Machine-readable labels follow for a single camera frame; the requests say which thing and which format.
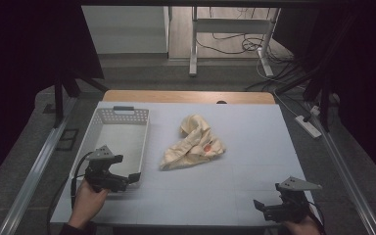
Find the black metal stand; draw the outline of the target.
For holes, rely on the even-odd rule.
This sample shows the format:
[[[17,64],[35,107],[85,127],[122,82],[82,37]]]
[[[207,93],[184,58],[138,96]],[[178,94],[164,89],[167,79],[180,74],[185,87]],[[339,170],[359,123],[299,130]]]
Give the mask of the black metal stand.
[[[356,15],[356,10],[345,10],[339,17],[339,21],[332,29],[332,32],[321,41],[320,49],[315,50],[316,65],[313,69],[302,77],[273,91],[274,94],[281,95],[308,81],[308,86],[305,88],[303,98],[305,101],[314,101],[317,96],[320,96],[320,123],[325,131],[329,131],[328,110],[329,92],[331,89],[329,69]]]
[[[56,119],[54,127],[58,128],[63,118],[67,115],[64,111],[64,94],[63,91],[66,91],[70,98],[77,98],[81,90],[78,87],[77,80],[80,79],[85,83],[91,85],[92,87],[98,89],[99,91],[106,93],[109,88],[94,78],[85,75],[83,72],[78,70],[67,69],[62,70],[59,75],[55,77],[54,80],[54,97],[55,97],[55,114]]]

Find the white cabinet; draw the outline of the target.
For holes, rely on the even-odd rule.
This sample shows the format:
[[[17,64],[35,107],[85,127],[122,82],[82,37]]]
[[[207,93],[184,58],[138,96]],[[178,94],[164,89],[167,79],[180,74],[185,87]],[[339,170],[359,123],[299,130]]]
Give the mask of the white cabinet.
[[[98,54],[168,52],[169,7],[82,6]]]

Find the cream garment with orange patch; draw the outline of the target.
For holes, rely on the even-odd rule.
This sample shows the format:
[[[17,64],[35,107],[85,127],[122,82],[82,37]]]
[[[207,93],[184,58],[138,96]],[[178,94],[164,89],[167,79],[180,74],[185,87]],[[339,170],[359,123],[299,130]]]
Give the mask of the cream garment with orange patch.
[[[207,163],[225,153],[223,142],[212,133],[200,115],[186,117],[180,125],[185,137],[164,151],[160,170],[173,170]]]

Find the white desk frame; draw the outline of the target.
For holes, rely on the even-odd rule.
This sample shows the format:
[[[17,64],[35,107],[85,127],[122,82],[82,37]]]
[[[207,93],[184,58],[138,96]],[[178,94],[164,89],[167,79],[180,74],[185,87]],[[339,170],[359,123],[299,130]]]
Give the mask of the white desk frame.
[[[266,52],[272,38],[274,28],[280,13],[279,8],[274,8],[273,14],[267,20],[246,19],[200,19],[198,8],[192,8],[192,43],[190,51],[189,75],[197,75],[197,34],[198,33],[249,33],[261,34],[262,44],[258,47],[258,59],[266,76],[273,76],[268,63]]]

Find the white table mat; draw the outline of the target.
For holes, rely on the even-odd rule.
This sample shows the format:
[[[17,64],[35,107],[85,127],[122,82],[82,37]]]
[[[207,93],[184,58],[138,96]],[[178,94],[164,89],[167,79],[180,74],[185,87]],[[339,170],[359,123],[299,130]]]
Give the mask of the white table mat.
[[[112,193],[95,220],[133,226],[267,225],[254,200],[278,205],[275,183],[305,175],[277,105],[146,103],[150,112],[138,188]],[[205,164],[160,170],[180,124],[200,115],[226,146]]]

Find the white power strip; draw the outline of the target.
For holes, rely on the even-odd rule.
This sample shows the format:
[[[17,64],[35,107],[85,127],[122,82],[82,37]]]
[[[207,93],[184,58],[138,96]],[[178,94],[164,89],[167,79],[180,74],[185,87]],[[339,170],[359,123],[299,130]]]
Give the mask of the white power strip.
[[[321,132],[303,116],[295,117],[297,124],[302,127],[313,139],[319,138]]]

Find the black curtain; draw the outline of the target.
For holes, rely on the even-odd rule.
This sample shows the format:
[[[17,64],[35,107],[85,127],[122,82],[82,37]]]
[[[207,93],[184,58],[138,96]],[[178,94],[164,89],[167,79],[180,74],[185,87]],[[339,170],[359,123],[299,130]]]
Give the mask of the black curtain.
[[[103,76],[80,0],[0,0],[0,165],[38,92]]]
[[[313,78],[304,94],[312,100],[322,89],[340,98],[343,125],[376,164],[376,0],[358,3],[356,18],[328,64],[324,82]],[[283,9],[273,38],[316,68],[348,13],[335,9]]]

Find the aluminium rail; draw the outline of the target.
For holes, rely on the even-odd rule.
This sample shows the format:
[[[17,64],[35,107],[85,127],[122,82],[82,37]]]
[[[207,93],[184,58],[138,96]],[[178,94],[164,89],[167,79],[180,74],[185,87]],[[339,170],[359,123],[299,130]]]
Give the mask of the aluminium rail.
[[[21,187],[15,201],[10,207],[5,219],[0,226],[0,235],[14,235],[27,206],[36,190],[40,178],[55,151],[56,144],[60,140],[65,130],[71,111],[76,103],[76,98],[68,98],[63,107],[64,116],[57,127],[53,127],[49,132],[37,158],[26,176],[23,186]]]
[[[344,160],[339,148],[337,147],[335,141],[331,134],[326,130],[326,128],[320,122],[320,115],[315,115],[311,113],[311,121],[316,126],[316,128],[322,134],[322,139],[326,145],[328,154],[340,175],[341,180],[355,206],[355,209],[369,235],[376,235],[376,215],[371,209],[369,203],[367,202],[365,196],[358,187],[355,179]]]

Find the person's left hand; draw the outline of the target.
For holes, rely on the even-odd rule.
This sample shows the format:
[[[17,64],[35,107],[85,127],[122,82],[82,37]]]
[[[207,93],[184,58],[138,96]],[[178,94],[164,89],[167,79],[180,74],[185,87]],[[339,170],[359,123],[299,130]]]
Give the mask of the person's left hand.
[[[86,180],[83,180],[77,190],[68,225],[76,229],[84,229],[86,224],[103,207],[108,193],[108,189],[95,192],[91,185]]]

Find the wooden table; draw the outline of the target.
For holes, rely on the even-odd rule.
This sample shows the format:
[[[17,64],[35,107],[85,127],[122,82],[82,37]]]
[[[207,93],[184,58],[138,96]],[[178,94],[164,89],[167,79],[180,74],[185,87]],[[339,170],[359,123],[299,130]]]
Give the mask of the wooden table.
[[[109,90],[104,102],[197,103],[197,104],[265,104],[275,100],[267,92]]]

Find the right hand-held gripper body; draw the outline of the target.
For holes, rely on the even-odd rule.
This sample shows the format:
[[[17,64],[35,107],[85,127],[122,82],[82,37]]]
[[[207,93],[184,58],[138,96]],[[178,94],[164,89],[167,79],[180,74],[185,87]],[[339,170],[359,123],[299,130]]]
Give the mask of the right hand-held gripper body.
[[[299,223],[310,213],[309,201],[305,191],[321,190],[319,184],[290,176],[280,183],[282,203],[274,206],[264,206],[263,216],[266,220],[275,222],[293,221]]]

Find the white plastic basket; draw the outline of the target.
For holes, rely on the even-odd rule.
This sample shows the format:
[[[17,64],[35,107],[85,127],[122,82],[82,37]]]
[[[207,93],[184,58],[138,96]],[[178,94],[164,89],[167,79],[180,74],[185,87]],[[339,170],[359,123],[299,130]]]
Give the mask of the white plastic basket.
[[[81,183],[88,166],[87,158],[96,149],[107,145],[114,155],[123,155],[121,163],[112,164],[110,172],[128,178],[142,172],[149,131],[150,112],[126,106],[97,108],[85,132],[70,171],[70,194]],[[126,190],[138,188],[140,180],[128,184]]]

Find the person's right hand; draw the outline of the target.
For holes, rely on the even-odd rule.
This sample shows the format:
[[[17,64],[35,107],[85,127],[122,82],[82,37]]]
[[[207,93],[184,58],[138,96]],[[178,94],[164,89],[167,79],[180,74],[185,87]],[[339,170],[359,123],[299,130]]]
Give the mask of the person's right hand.
[[[316,221],[310,215],[299,223],[284,221],[283,225],[289,230],[291,235],[321,235]]]

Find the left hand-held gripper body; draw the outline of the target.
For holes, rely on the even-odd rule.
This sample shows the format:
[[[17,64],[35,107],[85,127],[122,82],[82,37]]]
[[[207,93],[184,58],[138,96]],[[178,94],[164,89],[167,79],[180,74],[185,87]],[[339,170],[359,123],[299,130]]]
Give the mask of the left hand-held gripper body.
[[[128,178],[115,175],[110,172],[111,159],[116,156],[104,145],[90,154],[87,158],[88,166],[84,178],[91,185],[94,191],[109,189],[112,192],[125,191],[129,184]]]

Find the black floor plate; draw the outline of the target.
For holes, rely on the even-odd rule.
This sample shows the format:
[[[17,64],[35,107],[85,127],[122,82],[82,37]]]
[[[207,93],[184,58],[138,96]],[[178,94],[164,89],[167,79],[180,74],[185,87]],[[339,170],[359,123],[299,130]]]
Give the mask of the black floor plate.
[[[77,128],[65,129],[59,139],[56,150],[62,152],[71,151],[75,144],[78,132],[79,130]]]

